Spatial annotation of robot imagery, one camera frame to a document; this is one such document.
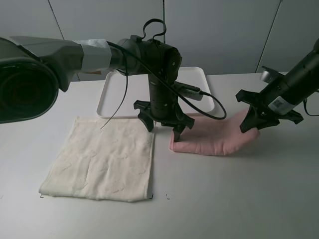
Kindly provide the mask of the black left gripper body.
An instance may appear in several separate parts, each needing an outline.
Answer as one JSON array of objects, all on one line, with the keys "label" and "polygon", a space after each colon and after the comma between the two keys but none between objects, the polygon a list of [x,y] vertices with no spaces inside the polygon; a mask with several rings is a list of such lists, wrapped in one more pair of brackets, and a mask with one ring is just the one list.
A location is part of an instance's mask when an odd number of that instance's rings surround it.
[{"label": "black left gripper body", "polygon": [[183,125],[191,129],[194,119],[187,116],[178,104],[177,95],[152,74],[148,74],[149,101],[135,101],[134,109],[165,126]]}]

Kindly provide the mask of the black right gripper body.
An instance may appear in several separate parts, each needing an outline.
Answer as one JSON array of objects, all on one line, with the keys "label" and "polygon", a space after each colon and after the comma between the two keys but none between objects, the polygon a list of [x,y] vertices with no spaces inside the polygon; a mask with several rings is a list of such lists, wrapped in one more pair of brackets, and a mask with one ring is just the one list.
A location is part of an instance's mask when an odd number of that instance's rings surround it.
[{"label": "black right gripper body", "polygon": [[[265,66],[263,68],[264,70],[276,71]],[[236,94],[236,100],[254,106],[257,109],[259,117],[290,120],[295,124],[299,124],[304,118],[300,113],[294,111],[296,106],[289,103],[282,96],[288,91],[289,87],[283,82],[285,76],[278,71],[276,72],[276,79],[267,84],[261,92],[240,90]]]}]

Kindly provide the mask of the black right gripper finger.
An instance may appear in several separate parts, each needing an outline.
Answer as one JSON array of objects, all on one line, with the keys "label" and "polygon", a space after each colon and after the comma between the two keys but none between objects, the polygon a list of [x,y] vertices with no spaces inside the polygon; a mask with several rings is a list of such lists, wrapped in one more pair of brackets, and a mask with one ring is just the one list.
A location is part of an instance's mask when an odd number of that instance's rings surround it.
[{"label": "black right gripper finger", "polygon": [[279,120],[276,118],[258,118],[258,129],[264,129],[268,127],[277,126],[279,124]]},{"label": "black right gripper finger", "polygon": [[247,132],[253,128],[260,129],[259,127],[260,117],[257,109],[254,106],[250,106],[243,122],[240,124],[241,132]]}]

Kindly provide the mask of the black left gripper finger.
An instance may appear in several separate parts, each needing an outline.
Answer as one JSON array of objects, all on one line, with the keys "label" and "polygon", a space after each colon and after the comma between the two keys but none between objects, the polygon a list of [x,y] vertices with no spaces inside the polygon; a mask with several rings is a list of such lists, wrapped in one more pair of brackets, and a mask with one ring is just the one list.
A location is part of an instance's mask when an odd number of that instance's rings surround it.
[{"label": "black left gripper finger", "polygon": [[173,141],[178,142],[180,139],[180,135],[184,131],[185,126],[183,125],[177,125],[173,128]]},{"label": "black left gripper finger", "polygon": [[145,125],[148,132],[152,132],[154,128],[154,121],[148,115],[139,113],[138,119]]}]

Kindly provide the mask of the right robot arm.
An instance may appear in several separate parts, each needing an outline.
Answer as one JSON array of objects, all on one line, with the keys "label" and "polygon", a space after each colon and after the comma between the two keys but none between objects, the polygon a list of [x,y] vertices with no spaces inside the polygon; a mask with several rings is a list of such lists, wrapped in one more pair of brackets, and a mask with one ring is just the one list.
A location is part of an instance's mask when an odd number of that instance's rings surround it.
[{"label": "right robot arm", "polygon": [[280,120],[295,124],[304,120],[294,108],[319,89],[319,42],[316,41],[312,51],[285,75],[263,68],[261,79],[268,84],[261,92],[240,90],[236,94],[238,102],[250,105],[240,125],[242,133],[252,128],[277,126]]}]

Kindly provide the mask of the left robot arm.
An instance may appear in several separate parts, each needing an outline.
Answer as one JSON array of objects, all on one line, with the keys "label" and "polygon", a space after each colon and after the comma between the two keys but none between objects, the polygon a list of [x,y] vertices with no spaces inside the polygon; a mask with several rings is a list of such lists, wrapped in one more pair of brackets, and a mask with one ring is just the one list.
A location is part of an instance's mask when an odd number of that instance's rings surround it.
[{"label": "left robot arm", "polygon": [[0,121],[37,118],[66,92],[73,76],[116,70],[125,76],[146,74],[150,100],[136,101],[138,118],[148,131],[155,122],[173,129],[178,140],[194,119],[182,112],[178,100],[188,85],[176,81],[181,64],[179,51],[155,39],[131,36],[118,44],[104,39],[70,41],[13,36],[0,40]]}]

